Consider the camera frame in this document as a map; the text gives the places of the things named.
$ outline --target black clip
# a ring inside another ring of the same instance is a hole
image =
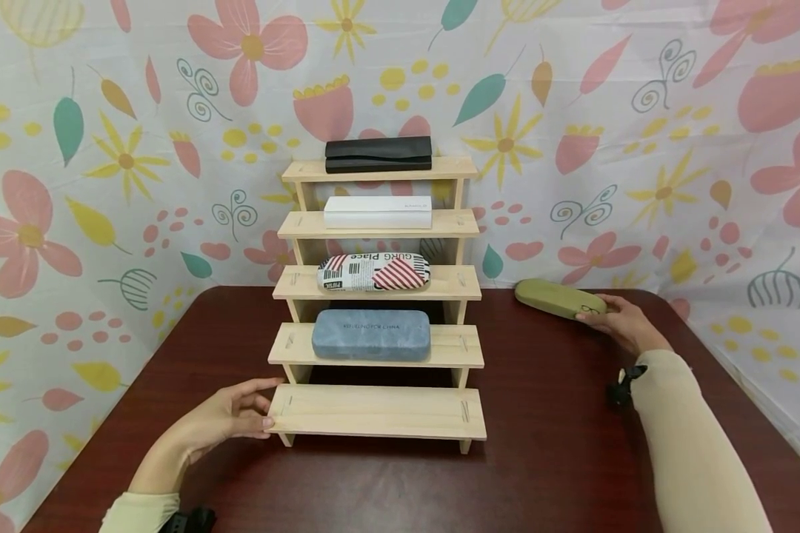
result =
[[[631,404],[631,381],[636,380],[646,372],[648,366],[629,366],[628,369],[619,370],[619,379],[604,388],[604,396],[613,407],[623,407]]]

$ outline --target hand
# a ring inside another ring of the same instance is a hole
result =
[[[264,416],[270,400],[259,391],[283,382],[283,378],[256,378],[220,389],[183,415],[160,440],[182,450],[192,465],[228,438],[270,438],[265,430],[272,427],[273,419]]]
[[[642,309],[619,296],[596,294],[607,304],[607,313],[591,315],[579,313],[575,319],[607,333],[627,352],[638,357],[649,349],[669,349],[670,343],[643,315]]]

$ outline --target olive green eyeglass case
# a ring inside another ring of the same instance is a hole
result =
[[[607,313],[607,304],[595,294],[546,280],[519,281],[516,299],[530,307],[572,320],[579,313]]]

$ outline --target beige sleeve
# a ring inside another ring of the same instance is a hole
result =
[[[664,533],[771,532],[753,482],[687,363],[654,349],[637,364],[647,371],[631,382],[631,397],[648,441]]]
[[[99,533],[159,533],[180,505],[177,494],[125,492],[107,511]]]

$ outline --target person's left hand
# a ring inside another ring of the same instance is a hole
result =
[[[273,420],[265,417],[270,400],[259,391],[284,383],[284,378],[256,378],[220,389],[183,415],[161,440],[187,454],[194,464],[211,449],[231,437],[270,438]]]

